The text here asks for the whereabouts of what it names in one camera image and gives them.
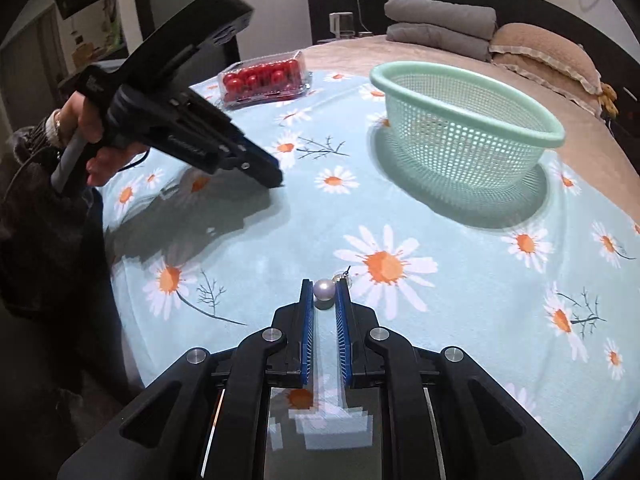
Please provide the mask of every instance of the mesh basket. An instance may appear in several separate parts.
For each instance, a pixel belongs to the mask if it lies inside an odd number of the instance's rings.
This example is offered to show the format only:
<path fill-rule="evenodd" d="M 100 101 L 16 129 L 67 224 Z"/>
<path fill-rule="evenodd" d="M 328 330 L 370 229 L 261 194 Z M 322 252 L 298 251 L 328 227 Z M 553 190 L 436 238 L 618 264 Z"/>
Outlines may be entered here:
<path fill-rule="evenodd" d="M 393 135 L 406 157 L 456 188 L 501 190 L 519 182 L 564 128 L 519 90 L 461 68 L 399 61 L 375 67 Z"/>

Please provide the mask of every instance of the ruffled pillowcase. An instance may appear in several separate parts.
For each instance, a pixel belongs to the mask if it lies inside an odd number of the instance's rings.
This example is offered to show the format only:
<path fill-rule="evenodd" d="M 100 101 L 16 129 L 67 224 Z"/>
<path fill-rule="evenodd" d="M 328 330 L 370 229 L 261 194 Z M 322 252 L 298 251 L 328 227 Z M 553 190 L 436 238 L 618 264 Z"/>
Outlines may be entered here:
<path fill-rule="evenodd" d="M 588 94 L 602 94 L 600 74 L 588 54 L 573 41 L 546 28 L 507 23 L 494 34 L 489 52 L 530 57 L 576 80 Z"/>
<path fill-rule="evenodd" d="M 580 108 L 593 114 L 596 118 L 599 118 L 602 113 L 602 107 L 597 95 L 589 94 L 579 81 L 558 72 L 558 70 L 551 68 L 549 65 L 518 54 L 494 54 L 492 63 L 516 72 L 539 85 L 563 95 Z"/>

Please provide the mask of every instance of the metal screw head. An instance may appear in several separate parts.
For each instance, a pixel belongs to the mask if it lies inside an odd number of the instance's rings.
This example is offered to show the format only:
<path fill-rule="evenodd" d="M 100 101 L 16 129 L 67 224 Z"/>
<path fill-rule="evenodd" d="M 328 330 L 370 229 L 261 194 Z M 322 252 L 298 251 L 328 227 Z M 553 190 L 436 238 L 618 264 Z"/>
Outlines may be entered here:
<path fill-rule="evenodd" d="M 273 342 L 282 337 L 282 332 L 277 328 L 268 328 L 262 332 L 262 339 L 265 341 Z"/>
<path fill-rule="evenodd" d="M 389 337 L 389 330 L 387 330 L 386 328 L 377 326 L 370 330 L 369 335 L 371 336 L 372 339 L 375 339 L 376 341 L 384 341 Z"/>
<path fill-rule="evenodd" d="M 192 365 L 200 364 L 207 358 L 207 353 L 202 348 L 194 348 L 187 352 L 187 361 Z"/>
<path fill-rule="evenodd" d="M 444 357 L 446 357 L 452 363 L 457 363 L 462 361 L 462 358 L 465 356 L 465 353 L 455 346 L 449 347 L 444 351 Z"/>

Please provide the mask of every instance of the floral bedsheet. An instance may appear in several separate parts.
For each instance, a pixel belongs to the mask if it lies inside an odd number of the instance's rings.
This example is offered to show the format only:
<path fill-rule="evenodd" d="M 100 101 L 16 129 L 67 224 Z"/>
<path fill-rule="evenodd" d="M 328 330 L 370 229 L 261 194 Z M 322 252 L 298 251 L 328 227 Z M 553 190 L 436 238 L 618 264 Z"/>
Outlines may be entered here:
<path fill-rule="evenodd" d="M 592 478 L 640 410 L 640 226 L 555 152 L 545 199 L 513 226 L 434 212 L 381 164 L 384 94 L 316 72 L 292 102 L 233 112 L 284 185 L 152 151 L 102 189 L 106 251 L 145 384 L 187 349 L 231 348 L 350 266 L 351 296 L 415 346 L 465 349 Z M 215 79 L 194 89 L 215 102 Z M 380 477 L 372 390 L 342 389 L 335 314 L 316 310 L 308 390 L 274 390 L 266 478 Z"/>

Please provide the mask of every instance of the black cable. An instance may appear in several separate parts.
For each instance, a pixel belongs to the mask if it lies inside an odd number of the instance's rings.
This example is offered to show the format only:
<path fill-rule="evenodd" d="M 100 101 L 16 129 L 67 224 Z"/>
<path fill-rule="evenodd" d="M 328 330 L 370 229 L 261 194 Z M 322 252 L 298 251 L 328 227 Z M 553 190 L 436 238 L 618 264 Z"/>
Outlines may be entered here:
<path fill-rule="evenodd" d="M 360 0 L 356 0 L 356 3 L 358 4 L 358 19 L 360 20 L 360 25 L 369 34 L 373 34 L 373 32 L 371 32 L 367 27 L 364 26 L 364 23 L 362 23 L 362 10 L 360 9 Z"/>
<path fill-rule="evenodd" d="M 4 205 L 4 203 L 6 202 L 6 199 L 9 197 L 9 192 L 14 186 L 14 182 L 16 181 L 18 176 L 24 171 L 24 168 L 26 168 L 29 164 L 31 164 L 34 158 L 36 158 L 38 155 L 40 155 L 45 150 L 48 150 L 49 148 L 50 146 L 44 146 L 43 148 L 40 148 L 37 152 L 35 152 L 27 160 L 25 160 L 24 164 L 21 165 L 20 168 L 18 168 L 18 171 L 15 172 L 14 177 L 11 179 L 11 182 L 9 182 L 9 186 L 7 186 L 6 191 L 4 192 L 4 197 L 2 197 L 2 205 Z"/>
<path fill-rule="evenodd" d="M 146 150 L 145 154 L 142 156 L 140 160 L 137 160 L 136 162 L 132 162 L 131 164 L 127 164 L 123 168 L 120 168 L 118 170 L 118 173 L 120 173 L 121 171 L 130 170 L 131 168 L 135 168 L 137 165 L 142 164 L 146 160 L 146 158 L 149 156 L 150 151 L 151 150 Z"/>

